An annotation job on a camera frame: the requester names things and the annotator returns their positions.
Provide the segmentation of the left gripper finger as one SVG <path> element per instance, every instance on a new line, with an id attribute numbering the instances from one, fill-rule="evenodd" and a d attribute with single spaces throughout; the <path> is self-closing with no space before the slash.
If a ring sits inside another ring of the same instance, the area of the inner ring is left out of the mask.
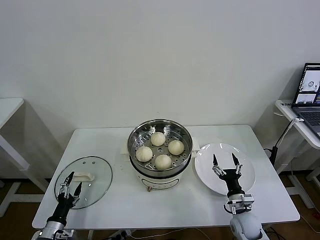
<path id="1" fill-rule="evenodd" d="M 62 194 L 62 196 L 64 198 L 68 198 L 69 197 L 69 193 L 70 193 L 70 184 L 72 182 L 73 176 L 74 176 L 74 171 L 72 171 L 64 180 L 64 182 L 62 182 L 60 184 L 60 189 L 59 189 L 59 195 Z"/>
<path id="2" fill-rule="evenodd" d="M 75 206 L 76 203 L 79 201 L 80 199 L 80 193 L 81 193 L 81 190 L 82 190 L 82 182 L 80 182 L 78 184 L 78 186 L 76 187 L 75 191 L 74 191 L 74 194 L 73 194 L 73 201 L 72 201 L 72 204 Z"/>

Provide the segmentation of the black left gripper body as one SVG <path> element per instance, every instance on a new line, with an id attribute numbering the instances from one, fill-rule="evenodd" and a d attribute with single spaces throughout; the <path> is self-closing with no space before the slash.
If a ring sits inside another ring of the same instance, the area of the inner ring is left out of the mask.
<path id="1" fill-rule="evenodd" d="M 67 223 L 69 210 L 74 207 L 75 198 L 69 193 L 68 198 L 65 194 L 58 195 L 58 204 L 53 212 L 53 215 L 47 219 L 47 222 Z"/>

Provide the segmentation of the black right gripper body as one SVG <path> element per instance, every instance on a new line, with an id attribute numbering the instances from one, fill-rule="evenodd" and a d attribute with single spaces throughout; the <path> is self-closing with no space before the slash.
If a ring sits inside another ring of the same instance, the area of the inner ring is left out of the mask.
<path id="1" fill-rule="evenodd" d="M 233 196 L 237 194 L 245 194 L 242 187 L 239 184 L 239 178 L 242 176 L 241 173 L 237 172 L 236 169 L 224 169 L 225 173 L 219 176 L 219 179 L 225 181 L 227 186 L 227 195 Z"/>

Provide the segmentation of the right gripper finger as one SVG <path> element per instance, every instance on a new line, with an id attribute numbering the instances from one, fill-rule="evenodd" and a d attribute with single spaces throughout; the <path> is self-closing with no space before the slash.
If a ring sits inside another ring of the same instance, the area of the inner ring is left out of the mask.
<path id="1" fill-rule="evenodd" d="M 238 174 L 238 175 L 241 175 L 241 170 L 242 170 L 242 164 L 240 164 L 238 158 L 232 153 L 232 159 L 233 159 L 233 162 L 234 162 L 234 165 L 235 165 L 235 173 Z"/>
<path id="2" fill-rule="evenodd" d="M 212 160 L 212 162 L 213 162 L 212 170 L 214 171 L 214 173 L 215 173 L 218 177 L 225 175 L 224 170 L 223 170 L 222 168 L 220 168 L 220 166 L 219 166 L 219 164 L 218 164 L 218 160 L 217 160 L 215 154 L 213 154 L 213 160 Z"/>

